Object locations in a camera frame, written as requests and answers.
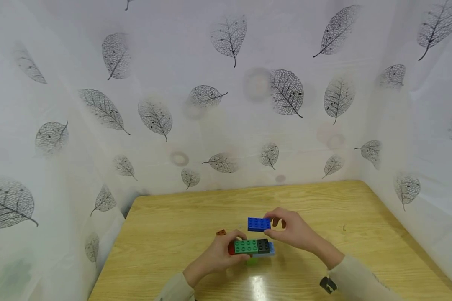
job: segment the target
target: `left hand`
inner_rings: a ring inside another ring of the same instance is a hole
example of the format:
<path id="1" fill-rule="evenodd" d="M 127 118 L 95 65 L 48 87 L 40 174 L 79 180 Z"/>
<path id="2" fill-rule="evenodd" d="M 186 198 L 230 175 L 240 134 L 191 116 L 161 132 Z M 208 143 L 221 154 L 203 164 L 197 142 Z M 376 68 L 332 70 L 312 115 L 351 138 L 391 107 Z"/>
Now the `left hand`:
<path id="1" fill-rule="evenodd" d="M 190 263 L 183 274 L 187 283 L 194 288 L 204 276 L 221 272 L 249 259 L 248 254 L 229 255 L 227 246 L 240 237 L 247 240 L 246 235 L 238 229 L 226 235 L 216 236 L 210 246 L 194 262 Z"/>

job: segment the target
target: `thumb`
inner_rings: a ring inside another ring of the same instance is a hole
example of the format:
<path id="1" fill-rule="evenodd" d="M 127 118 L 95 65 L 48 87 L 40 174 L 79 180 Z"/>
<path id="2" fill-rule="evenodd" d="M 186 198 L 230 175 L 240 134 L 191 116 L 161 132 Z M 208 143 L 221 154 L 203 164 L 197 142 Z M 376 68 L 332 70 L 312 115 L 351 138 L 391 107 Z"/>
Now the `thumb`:
<path id="1" fill-rule="evenodd" d="M 283 236 L 283 231 L 274 231 L 271 229 L 267 229 L 264 231 L 264 234 L 266 234 L 270 238 L 273 238 L 274 240 L 281 240 L 281 237 Z"/>
<path id="2" fill-rule="evenodd" d="M 236 254 L 236 255 L 233 255 L 233 256 L 229 257 L 229 264 L 230 265 L 235 265 L 235 264 L 238 264 L 240 262 L 245 262 L 248 259 L 249 259 L 249 255 L 248 254 Z"/>

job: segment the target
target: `white curtain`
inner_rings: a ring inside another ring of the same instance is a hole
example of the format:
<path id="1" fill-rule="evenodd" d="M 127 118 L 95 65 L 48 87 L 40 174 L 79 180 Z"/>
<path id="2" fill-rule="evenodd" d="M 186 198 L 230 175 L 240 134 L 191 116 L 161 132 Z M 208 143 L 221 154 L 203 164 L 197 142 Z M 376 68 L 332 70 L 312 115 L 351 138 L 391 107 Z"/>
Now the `white curtain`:
<path id="1" fill-rule="evenodd" d="M 452 0 L 0 0 L 0 301 L 86 300 L 136 196 L 344 179 L 452 279 Z"/>

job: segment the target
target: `sleeve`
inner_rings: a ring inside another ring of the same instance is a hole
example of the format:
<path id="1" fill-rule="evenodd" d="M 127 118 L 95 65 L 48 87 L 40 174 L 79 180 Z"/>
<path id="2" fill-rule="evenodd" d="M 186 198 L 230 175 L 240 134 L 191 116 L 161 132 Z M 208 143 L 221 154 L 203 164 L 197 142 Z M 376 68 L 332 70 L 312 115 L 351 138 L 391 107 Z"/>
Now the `sleeve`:
<path id="1" fill-rule="evenodd" d="M 154 301 L 194 301 L 194 289 L 187 284 L 184 275 L 178 273 L 169 279 Z"/>
<path id="2" fill-rule="evenodd" d="M 348 301 L 402 301 L 390 288 L 384 286 L 375 274 L 352 256 L 345 256 L 330 271 L 330 279 Z"/>

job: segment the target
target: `table surface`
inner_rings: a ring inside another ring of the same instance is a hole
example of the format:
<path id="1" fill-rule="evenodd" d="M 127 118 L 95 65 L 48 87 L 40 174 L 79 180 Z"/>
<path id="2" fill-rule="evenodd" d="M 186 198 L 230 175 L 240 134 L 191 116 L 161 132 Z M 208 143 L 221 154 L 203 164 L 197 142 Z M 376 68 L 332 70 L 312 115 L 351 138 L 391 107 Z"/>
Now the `table surface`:
<path id="1" fill-rule="evenodd" d="M 357 257 L 408 301 L 452 300 L 452 282 L 361 181 L 138 197 L 90 301 L 153 300 L 213 240 L 277 206 L 296 210 L 319 234 Z M 276 256 L 209 275 L 198 301 L 340 301 L 319 287 L 326 268 L 312 254 L 274 242 Z"/>

